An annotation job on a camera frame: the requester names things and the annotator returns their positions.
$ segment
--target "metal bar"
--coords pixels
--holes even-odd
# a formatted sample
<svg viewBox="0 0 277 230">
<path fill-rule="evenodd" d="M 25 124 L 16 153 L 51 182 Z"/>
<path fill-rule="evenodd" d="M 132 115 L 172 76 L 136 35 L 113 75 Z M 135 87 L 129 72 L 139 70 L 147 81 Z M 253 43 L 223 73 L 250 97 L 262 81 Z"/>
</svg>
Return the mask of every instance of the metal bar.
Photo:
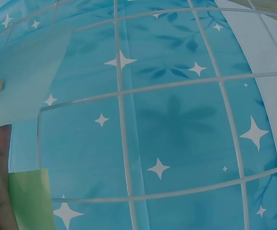
<svg viewBox="0 0 277 230">
<path fill-rule="evenodd" d="M 245 176 L 243 178 L 236 179 L 236 180 L 226 181 L 218 184 L 212 184 L 212 185 L 199 187 L 199 188 L 191 188 L 186 190 L 169 192 L 169 193 L 158 193 L 158 194 L 151 194 L 151 195 L 114 197 L 114 198 L 96 198 L 96 199 L 51 198 L 51 200 L 52 202 L 55 202 L 55 203 L 115 203 L 115 202 L 126 202 L 126 201 L 129 202 L 129 201 L 138 201 L 138 200 L 160 199 L 160 198 L 166 198 L 166 197 L 184 196 L 184 195 L 189 195 L 194 193 L 207 192 L 210 190 L 225 188 L 225 187 L 229 187 L 237 184 L 244 184 L 248 181 L 260 179 L 262 177 L 269 176 L 275 173 L 277 173 L 277 167 L 259 174 Z"/>
<path fill-rule="evenodd" d="M 231 75 L 226 77 L 217 77 L 217 78 L 203 78 L 203 79 L 196 79 L 196 80 L 186 80 L 186 81 L 179 81 L 179 82 L 173 82 L 173 83 L 166 83 L 166 84 L 159 84 L 159 85 L 153 85 L 153 86 L 146 86 L 138 89 L 132 89 L 132 90 L 125 90 L 120 92 L 110 92 L 106 94 L 101 94 L 98 96 L 92 96 L 87 97 L 71 102 L 63 102 L 59 104 L 54 104 L 51 106 L 46 106 L 41 108 L 42 112 L 52 110 L 52 109 L 58 109 L 65 106 L 70 106 L 74 104 L 80 104 L 85 103 L 89 101 L 95 101 L 110 97 L 118 97 L 119 95 L 126 95 L 131 93 L 138 93 L 138 92 L 145 92 L 150 90 L 160 90 L 160 89 L 166 89 L 171 87 L 177 87 L 177 86 L 185 86 L 185 85 L 193 85 L 193 84 L 205 84 L 205 83 L 211 83 L 211 82 L 220 82 L 220 81 L 231 81 L 231 80 L 239 80 L 239 79 L 250 79 L 250 78 L 265 78 L 265 77 L 277 77 L 277 72 L 273 73 L 250 73 L 250 74 L 241 74 L 241 75 Z"/>
<path fill-rule="evenodd" d="M 55 8 L 54 8 L 54 13 L 53 13 L 53 16 L 52 16 L 52 19 L 51 19 L 51 23 L 50 23 L 50 29 L 52 28 L 53 24 L 54 24 L 54 20 L 55 20 L 55 17 L 56 17 L 56 12 L 57 12 L 57 8 L 58 8 L 58 5 L 59 5 L 59 0 L 56 0 L 56 3 L 55 3 Z"/>
<path fill-rule="evenodd" d="M 188 3 L 190 5 L 190 7 L 194 7 L 191 0 L 188 0 Z M 214 56 L 214 53 L 212 51 L 212 48 L 211 48 L 210 43 L 208 41 L 208 38 L 205 35 L 203 25 L 200 21 L 198 13 L 196 11 L 192 11 L 192 13 L 194 14 L 194 17 L 195 17 L 196 22 L 198 24 L 198 27 L 200 29 L 202 38 L 203 38 L 204 43 L 206 45 L 207 51 L 210 55 L 212 65 L 215 69 L 216 77 L 217 78 L 221 77 L 221 73 L 220 73 L 219 67 L 217 65 L 216 58 Z M 241 151 L 240 151 L 240 145 L 239 145 L 239 141 L 238 141 L 238 135 L 237 135 L 237 131 L 236 131 L 234 117 L 233 117 L 232 110 L 231 110 L 230 101 L 229 101 L 228 94 L 226 92 L 224 83 L 222 81 L 219 82 L 219 87 L 220 87 L 220 90 L 221 90 L 221 93 L 222 93 L 225 109 L 226 109 L 228 119 L 229 119 L 229 123 L 230 123 L 230 127 L 231 127 L 232 138 L 233 138 L 233 142 L 234 142 L 237 164 L 238 164 L 239 176 L 240 176 L 240 178 L 243 178 L 244 177 L 244 164 L 243 164 L 243 159 L 242 159 L 242 155 L 241 155 Z M 242 191 L 242 200 L 243 200 L 244 230 L 249 230 L 249 208 L 248 208 L 247 189 L 246 189 L 246 184 L 245 183 L 241 183 L 241 191 Z"/>
<path fill-rule="evenodd" d="M 62 1 L 60 4 L 63 4 L 63 3 L 66 3 L 66 2 L 69 2 L 69 0 Z M 38 12 L 35 12 L 33 14 L 33 16 L 37 16 L 37 15 L 43 13 L 44 11 L 47 11 L 48 9 L 50 9 L 54 6 L 55 6 L 55 4 L 53 4 L 51 6 L 48 6 L 45 9 L 39 10 Z M 274 13 L 274 12 L 256 11 L 256 10 L 251 10 L 251 9 L 238 9 L 238 8 L 218 8 L 218 7 L 178 8 L 178 9 L 169 9 L 169 10 L 156 11 L 156 13 L 187 12 L 187 11 L 193 11 L 193 10 L 195 10 L 195 11 L 228 11 L 228 12 L 259 13 L 259 14 L 264 14 L 264 15 L 267 15 L 267 16 L 277 17 L 277 13 Z M 142 17 L 142 16 L 148 16 L 148 15 L 152 15 L 152 14 L 154 14 L 154 11 L 146 12 L 146 13 L 139 13 L 139 14 L 134 14 L 134 15 L 128 15 L 128 16 L 124 16 L 124 17 L 119 17 L 118 21 L 131 19 L 131 18 L 138 18 L 138 17 Z M 22 22 L 25 22 L 29 18 L 30 18 L 30 16 L 27 16 L 27 17 L 21 19 L 20 21 L 15 22 L 15 24 L 20 24 Z M 92 24 L 92 25 L 83 26 L 81 28 L 75 29 L 73 32 L 76 33 L 76 32 L 79 32 L 79 31 L 83 31 L 85 29 L 92 28 L 92 27 L 97 26 L 97 25 L 103 25 L 103 24 L 106 24 L 106 23 L 111 23 L 113 21 L 114 21 L 113 19 L 110 19 L 110 20 L 102 21 L 100 23 L 95 23 L 95 24 Z M 0 35 L 5 33 L 5 31 L 7 31 L 7 30 L 9 30 L 9 28 L 6 28 L 5 30 L 1 31 Z"/>
<path fill-rule="evenodd" d="M 121 60 L 120 60 L 120 40 L 119 40 L 119 27 L 118 27 L 118 1 L 117 0 L 114 0 L 114 26 L 115 26 L 117 84 L 118 84 L 118 92 L 121 92 L 122 91 L 122 68 L 121 68 Z M 133 189 L 132 189 L 131 168 L 129 163 L 129 152 L 128 152 L 128 144 L 127 144 L 123 95 L 120 94 L 118 96 L 118 99 L 119 99 L 119 116 L 120 116 L 120 126 L 121 126 L 122 152 L 123 152 L 125 179 L 126 179 L 128 196 L 132 196 Z M 135 204 L 133 201 L 129 201 L 129 208 L 130 208 L 130 215 L 131 215 L 132 230 L 138 230 Z"/>
</svg>

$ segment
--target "white grid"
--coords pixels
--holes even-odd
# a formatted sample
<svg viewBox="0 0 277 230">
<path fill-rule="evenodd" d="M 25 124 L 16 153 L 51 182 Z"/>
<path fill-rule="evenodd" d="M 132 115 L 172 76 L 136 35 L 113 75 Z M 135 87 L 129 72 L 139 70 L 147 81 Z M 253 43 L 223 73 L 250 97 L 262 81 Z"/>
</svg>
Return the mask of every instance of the white grid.
<svg viewBox="0 0 277 230">
<path fill-rule="evenodd" d="M 70 2 L 70 0 L 65 0 L 65 1 L 61 1 L 59 2 L 59 5 L 64 4 Z M 26 16 L 25 18 L 17 21 L 14 23 L 14 25 L 18 25 L 20 23 L 23 23 L 25 21 L 27 21 L 28 19 L 35 17 L 43 12 L 46 12 L 47 10 L 51 9 L 52 7 L 55 7 L 55 4 L 50 5 L 46 8 L 43 8 L 35 13 L 32 13 L 28 16 Z M 247 12 L 247 13 L 258 13 L 258 14 L 264 14 L 267 16 L 274 16 L 277 17 L 277 13 L 274 12 L 269 12 L 269 11 L 256 11 L 256 10 L 251 10 L 251 9 L 238 9 L 238 8 L 220 8 L 220 7 L 201 7 L 201 8 L 176 8 L 176 9 L 169 9 L 169 10 L 161 10 L 161 11 L 156 11 L 156 13 L 168 13 L 168 12 L 187 12 L 187 11 L 229 11 L 229 12 Z M 133 14 L 133 15 L 128 15 L 128 16 L 123 16 L 123 17 L 119 17 L 117 18 L 118 21 L 121 20 L 125 20 L 125 19 L 130 19 L 130 18 L 138 18 L 138 17 L 142 17 L 142 16 L 148 16 L 148 15 L 152 15 L 154 14 L 154 12 L 146 12 L 146 13 L 139 13 L 139 14 Z M 102 21 L 100 23 L 94 23 L 92 25 L 88 25 L 88 26 L 83 26 L 81 28 L 75 29 L 73 32 L 78 32 L 78 31 L 82 31 L 85 29 L 89 29 L 91 27 L 94 26 L 99 26 L 102 24 L 106 24 L 106 23 L 111 23 L 113 22 L 115 19 L 110 19 L 110 20 L 106 20 L 106 21 Z M 8 31 L 10 28 L 6 28 L 3 31 L 0 32 L 0 35 L 2 35 L 3 33 L 5 33 L 6 31 Z"/>
<path fill-rule="evenodd" d="M 14 27 L 14 25 L 17 25 L 21 22 L 24 22 L 28 20 L 29 18 L 39 15 L 42 12 L 47 11 L 48 9 L 55 7 L 54 15 L 50 24 L 50 28 L 52 28 L 55 16 L 56 16 L 56 11 L 58 4 L 63 4 L 69 2 L 69 0 L 65 1 L 58 1 L 56 4 L 48 6 L 47 8 L 41 9 L 40 11 L 31 14 L 27 16 L 26 18 L 20 20 L 19 22 L 13 23 L 11 28 L 7 28 L 4 31 L 0 32 L 0 35 L 4 33 L 7 30 L 10 30 L 6 44 L 10 38 L 11 31 Z M 42 112 L 48 111 L 51 109 L 57 109 L 60 107 L 64 106 L 70 106 L 72 104 L 78 104 L 78 103 L 84 103 L 86 101 L 92 101 L 92 100 L 98 100 L 98 99 L 103 99 L 103 98 L 108 98 L 108 97 L 118 97 L 119 98 L 119 110 L 120 110 L 120 122 L 121 122 L 121 131 L 122 131 L 122 148 L 123 148 L 123 157 L 124 157 L 124 166 L 125 166 L 125 174 L 126 174 L 126 183 L 127 183 L 127 190 L 128 190 L 128 196 L 127 197 L 122 197 L 122 198 L 100 198 L 100 199 L 69 199 L 69 198 L 52 198 L 53 202 L 81 202 L 81 203 L 107 203 L 107 202 L 122 202 L 122 201 L 127 201 L 129 202 L 130 206 L 130 212 L 131 212 L 131 221 L 132 221 L 132 227 L 133 230 L 137 230 L 137 221 L 136 221 L 136 214 L 135 214 L 135 209 L 134 209 L 134 201 L 136 200 L 147 200 L 147 199 L 158 199 L 158 198 L 164 198 L 164 197 L 172 197 L 172 196 L 182 196 L 182 195 L 187 195 L 187 194 L 193 194 L 193 193 L 199 193 L 199 192 L 204 192 L 204 191 L 209 191 L 213 189 L 219 189 L 219 188 L 224 188 L 227 186 L 231 185 L 236 185 L 240 184 L 241 185 L 241 190 L 242 190 L 242 197 L 243 197 L 243 211 L 244 211 L 244 229 L 249 230 L 249 216 L 248 216 L 248 203 L 247 203 L 247 197 L 246 197 L 246 188 L 245 188 L 245 183 L 251 180 L 255 180 L 264 176 L 271 175 L 273 173 L 277 173 L 277 168 L 265 171 L 260 174 L 252 175 L 252 176 L 245 176 L 244 175 L 244 168 L 243 168 L 243 162 L 242 162 L 242 157 L 240 153 L 240 147 L 239 147 L 239 142 L 238 142 L 238 136 L 236 133 L 236 128 L 235 128 L 235 123 L 233 120 L 233 115 L 230 107 L 230 103 L 228 100 L 228 96 L 226 93 L 226 89 L 224 87 L 224 81 L 230 81 L 230 80 L 235 80 L 235 79 L 246 79 L 246 78 L 259 78 L 259 77 L 269 77 L 269 76 L 277 76 L 276 73 L 256 73 L 256 74 L 244 74 L 244 75 L 235 75 L 235 76 L 227 76 L 227 77 L 222 77 L 219 71 L 219 68 L 216 63 L 216 59 L 214 57 L 214 54 L 212 52 L 211 46 L 208 42 L 208 39 L 204 33 L 203 27 L 201 25 L 200 19 L 198 17 L 197 12 L 198 11 L 230 11 L 230 12 L 249 12 L 249 13 L 257 13 L 259 14 L 260 19 L 262 20 L 260 14 L 266 14 L 269 16 L 276 16 L 277 13 L 271 13 L 271 12 L 263 12 L 263 11 L 257 11 L 255 6 L 252 4 L 251 0 L 248 0 L 250 5 L 252 6 L 253 10 L 247 10 L 247 9 L 235 9 L 235 8 L 194 8 L 191 0 L 188 0 L 188 3 L 191 8 L 181 8 L 181 9 L 170 9 L 170 10 L 163 10 L 163 11 L 157 11 L 157 13 L 166 13 L 166 12 L 186 12 L 186 11 L 192 11 L 197 24 L 199 26 L 201 35 L 203 37 L 203 40 L 206 44 L 207 50 L 209 52 L 213 67 L 215 69 L 216 73 L 216 78 L 210 78 L 210 79 L 199 79 L 199 80 L 189 80 L 189 81 L 183 81 L 183 82 L 174 82 L 174 83 L 168 83 L 168 84 L 161 84 L 161 85 L 156 85 L 156 86 L 150 86 L 150 87 L 143 87 L 139 89 L 133 89 L 133 90 L 127 90 L 123 91 L 122 90 L 122 72 L 121 72 L 121 60 L 120 60 L 120 47 L 119 47 L 119 29 L 118 29 L 118 21 L 120 20 L 125 20 L 125 19 L 130 19 L 130 18 L 137 18 L 141 16 L 147 16 L 147 15 L 152 15 L 154 12 L 147 12 L 147 13 L 141 13 L 141 14 L 136 14 L 136 15 L 129 15 L 129 16 L 124 16 L 118 18 L 117 15 L 117 0 L 114 0 L 114 19 L 112 20 L 106 20 L 100 23 L 95 23 L 92 25 L 84 26 L 79 29 L 74 30 L 73 32 L 79 32 L 82 30 L 86 30 L 95 26 L 99 26 L 102 24 L 106 23 L 111 23 L 114 22 L 115 25 L 115 48 L 116 48 L 116 67 L 117 67 L 117 82 L 118 82 L 118 92 L 114 93 L 108 93 L 100 96 L 94 96 L 94 97 L 89 97 L 81 100 L 76 100 L 72 102 L 67 102 L 67 103 L 61 103 L 57 105 L 52 105 L 48 106 L 45 108 L 42 108 L 39 116 L 38 116 L 38 121 L 37 121 L 37 167 L 41 168 L 41 144 L 40 144 L 40 134 L 41 134 L 41 118 L 42 118 Z M 232 180 L 232 181 L 227 181 L 219 184 L 214 184 L 214 185 L 209 185 L 205 187 L 200 187 L 200 188 L 194 188 L 194 189 L 188 189 L 188 190 L 181 190 L 181 191 L 176 191 L 176 192 L 170 192 L 170 193 L 159 193 L 159 194 L 153 194 L 153 195 L 142 195 L 142 196 L 133 196 L 132 192 L 132 182 L 131 182 L 131 175 L 130 175 L 130 166 L 129 166 L 129 159 L 128 159 L 128 150 L 127 150 L 127 137 L 126 137 L 126 128 L 125 128 L 125 120 L 124 120 L 124 105 L 123 105 L 123 96 L 125 94 L 130 94 L 130 93 L 137 93 L 137 92 L 144 92 L 144 91 L 149 91 L 149 90 L 157 90 L 157 89 L 162 89 L 162 88 L 169 88 L 169 87 L 176 87 L 176 86 L 182 86 L 182 85 L 190 85 L 190 84 L 199 84 L 199 83 L 208 83 L 208 82 L 218 82 L 220 85 L 220 89 L 222 92 L 222 96 L 224 99 L 225 107 L 227 110 L 230 126 L 231 126 L 231 131 L 232 131 L 232 136 L 233 136 L 233 141 L 234 141 L 234 146 L 235 146 L 235 151 L 236 151 L 236 157 L 238 161 L 238 169 L 239 169 L 239 175 L 240 178 L 237 180 Z"/>
<path fill-rule="evenodd" d="M 118 84 L 118 92 L 121 92 L 122 91 L 122 69 L 121 69 L 121 60 L 120 60 L 120 42 L 119 42 L 119 27 L 118 27 L 118 1 L 117 0 L 114 0 L 114 26 L 115 26 L 117 84 Z M 120 127 L 121 127 L 122 152 L 123 152 L 125 180 L 126 180 L 126 185 L 127 185 L 128 196 L 132 196 L 133 188 L 132 188 L 132 179 L 131 179 L 131 168 L 130 168 L 130 162 L 129 162 L 128 144 L 127 144 L 123 95 L 120 94 L 118 96 L 118 99 L 119 99 L 119 117 L 120 117 Z M 135 204 L 133 201 L 129 201 L 129 208 L 130 208 L 130 215 L 131 215 L 132 230 L 138 230 Z"/>
<path fill-rule="evenodd" d="M 192 4 L 191 0 L 188 0 L 188 3 L 189 3 L 191 8 L 194 8 L 194 5 Z M 213 65 L 214 69 L 215 69 L 216 77 L 217 78 L 221 77 L 220 70 L 219 70 L 219 67 L 217 65 L 216 58 L 215 58 L 214 53 L 211 49 L 210 43 L 207 39 L 207 36 L 204 33 L 203 25 L 200 21 L 198 13 L 196 11 L 192 11 L 192 13 L 194 14 L 194 17 L 195 17 L 196 22 L 198 24 L 198 27 L 200 29 L 202 38 L 203 38 L 204 43 L 206 45 L 207 51 L 210 55 L 211 63 Z M 228 119 L 229 119 L 229 123 L 230 123 L 230 128 L 231 128 L 231 131 L 232 131 L 232 138 L 233 138 L 234 148 L 235 148 L 235 152 L 236 152 L 239 177 L 242 179 L 244 177 L 244 164 L 243 164 L 243 159 L 242 159 L 242 155 L 241 155 L 241 152 L 240 152 L 240 146 L 239 146 L 239 142 L 238 142 L 238 135 L 237 135 L 237 131 L 236 131 L 234 117 L 233 117 L 233 114 L 232 114 L 231 105 L 230 105 L 230 102 L 229 102 L 229 98 L 228 98 L 224 83 L 223 83 L 223 81 L 219 81 L 218 83 L 219 83 L 219 86 L 220 86 L 220 90 L 221 90 L 221 93 L 222 93 L 225 109 L 226 109 Z M 244 230 L 249 230 L 249 210 L 248 210 L 247 190 L 246 190 L 245 183 L 241 183 L 240 185 L 241 185 L 241 191 L 242 191 L 242 202 L 243 202 L 243 213 L 244 213 Z"/>
</svg>

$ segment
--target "blue printed fabric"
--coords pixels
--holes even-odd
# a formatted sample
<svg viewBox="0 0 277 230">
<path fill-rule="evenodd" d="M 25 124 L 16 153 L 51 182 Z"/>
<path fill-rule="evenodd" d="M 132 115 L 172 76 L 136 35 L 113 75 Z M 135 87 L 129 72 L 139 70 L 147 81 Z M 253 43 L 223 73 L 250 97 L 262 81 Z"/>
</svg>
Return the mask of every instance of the blue printed fabric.
<svg viewBox="0 0 277 230">
<path fill-rule="evenodd" d="M 277 173 L 217 186 L 277 167 L 277 153 L 227 21 L 190 5 L 217 7 L 0 1 L 0 47 L 73 28 L 39 119 L 11 140 L 12 172 L 48 168 L 58 230 L 277 230 Z"/>
</svg>

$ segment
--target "sparkle star print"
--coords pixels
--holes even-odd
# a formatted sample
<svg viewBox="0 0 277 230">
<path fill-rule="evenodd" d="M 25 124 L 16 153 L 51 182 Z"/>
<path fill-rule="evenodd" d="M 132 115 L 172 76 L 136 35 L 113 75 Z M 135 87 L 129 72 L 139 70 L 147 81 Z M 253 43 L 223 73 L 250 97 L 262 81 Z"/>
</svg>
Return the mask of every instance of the sparkle star print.
<svg viewBox="0 0 277 230">
<path fill-rule="evenodd" d="M 268 133 L 269 131 L 266 130 L 261 130 L 259 127 L 257 127 L 255 120 L 251 116 L 251 127 L 249 131 L 246 133 L 242 134 L 240 137 L 241 138 L 247 138 L 253 141 L 253 143 L 256 145 L 257 150 L 259 151 L 260 149 L 260 139 L 263 135 Z"/>
<path fill-rule="evenodd" d="M 170 168 L 170 166 L 163 165 L 161 161 L 157 158 L 156 165 L 148 170 L 155 172 L 161 180 L 163 172 L 168 168 Z"/>
<path fill-rule="evenodd" d="M 83 215 L 83 213 L 71 210 L 67 203 L 62 203 L 61 207 L 55 210 L 53 213 L 63 220 L 67 230 L 69 230 L 69 225 L 72 218 Z"/>
</svg>

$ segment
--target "white wire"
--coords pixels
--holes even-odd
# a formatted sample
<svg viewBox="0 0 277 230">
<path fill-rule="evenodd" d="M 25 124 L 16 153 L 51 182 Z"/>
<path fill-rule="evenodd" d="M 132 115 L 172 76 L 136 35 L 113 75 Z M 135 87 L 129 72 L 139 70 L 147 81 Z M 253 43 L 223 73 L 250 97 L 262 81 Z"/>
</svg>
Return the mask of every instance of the white wire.
<svg viewBox="0 0 277 230">
<path fill-rule="evenodd" d="M 225 188 L 237 184 L 244 184 L 249 181 L 257 180 L 265 176 L 269 176 L 277 173 L 277 167 L 259 174 L 245 176 L 240 179 L 226 181 L 218 184 L 208 185 L 205 187 L 199 188 L 191 188 L 186 190 L 180 190 L 169 193 L 158 193 L 151 195 L 139 195 L 139 196 L 127 196 L 127 197 L 116 197 L 116 198 L 96 198 L 96 199 L 77 199 L 77 198 L 51 198 L 53 202 L 57 203 L 114 203 L 114 202 L 125 202 L 125 201 L 138 201 L 138 200 L 150 200 L 150 199 L 160 199 L 167 197 L 175 197 L 175 196 L 184 196 L 194 193 L 207 192 L 210 190 Z"/>
<path fill-rule="evenodd" d="M 120 95 L 126 95 L 131 93 L 138 93 L 138 92 L 145 92 L 150 90 L 159 90 L 159 89 L 166 89 L 170 87 L 177 87 L 177 86 L 184 86 L 184 85 L 193 85 L 193 84 L 204 84 L 209 82 L 220 82 L 220 81 L 231 81 L 231 80 L 239 80 L 239 79 L 249 79 L 249 78 L 264 78 L 264 77 L 276 77 L 277 72 L 273 73 L 250 73 L 250 74 L 241 74 L 241 75 L 231 75 L 226 77 L 217 77 L 217 78 L 203 78 L 203 79 L 195 79 L 195 80 L 186 80 L 186 81 L 179 81 L 179 82 L 173 82 L 173 83 L 166 83 L 166 84 L 159 84 L 159 85 L 153 85 L 153 86 L 146 86 L 138 89 L 132 89 L 132 90 L 124 90 L 119 92 L 110 92 L 106 94 L 101 94 L 98 96 L 91 96 L 79 100 L 74 100 L 70 102 L 63 102 L 59 104 L 54 104 L 51 106 L 46 106 L 41 108 L 42 112 L 53 110 L 61 107 L 71 106 L 74 104 L 80 104 L 85 103 L 89 101 L 95 101 L 99 99 L 104 98 L 110 98 L 110 97 L 118 97 Z"/>
<path fill-rule="evenodd" d="M 188 0 L 188 3 L 191 8 L 194 7 L 191 0 Z M 195 10 L 193 10 L 192 13 L 194 14 L 194 17 L 195 17 L 198 27 L 200 29 L 202 38 L 204 40 L 204 43 L 205 43 L 208 53 L 210 55 L 212 65 L 215 69 L 216 77 L 217 78 L 221 77 L 216 58 L 214 56 L 214 53 L 212 51 L 212 48 L 208 41 L 208 38 L 205 35 L 203 25 L 200 21 L 200 18 Z M 238 164 L 239 176 L 240 176 L 240 178 L 244 178 L 244 164 L 243 164 L 243 159 L 242 159 L 242 155 L 241 155 L 241 151 L 240 151 L 240 145 L 239 145 L 239 141 L 238 141 L 238 135 L 237 135 L 237 131 L 236 131 L 234 117 L 233 117 L 232 110 L 231 110 L 231 105 L 230 105 L 229 98 L 228 98 L 225 86 L 223 84 L 223 81 L 219 81 L 219 86 L 220 86 L 220 90 L 222 92 L 224 105 L 225 105 L 225 108 L 227 111 L 227 115 L 228 115 L 228 119 L 229 119 L 229 123 L 230 123 L 230 127 L 231 127 L 232 138 L 233 138 L 233 142 L 234 142 L 237 164 Z M 243 200 L 244 230 L 249 230 L 249 208 L 248 208 L 247 189 L 246 189 L 245 183 L 241 183 L 241 191 L 242 191 L 242 200 Z"/>
<path fill-rule="evenodd" d="M 115 27 L 117 84 L 118 84 L 118 92 L 121 92 L 122 91 L 122 69 L 121 69 L 121 60 L 120 60 L 120 40 L 119 40 L 119 27 L 118 27 L 118 1 L 117 0 L 114 0 L 114 27 Z M 131 168 L 130 168 L 129 152 L 128 152 L 128 144 L 127 144 L 123 95 L 120 94 L 118 96 L 118 99 L 119 99 L 119 116 L 120 116 L 120 126 L 121 126 L 122 152 L 123 152 L 125 179 L 126 179 L 128 196 L 132 196 L 133 195 L 132 178 L 131 178 Z M 130 208 L 132 229 L 138 230 L 135 204 L 133 201 L 129 201 L 129 208 Z"/>
</svg>

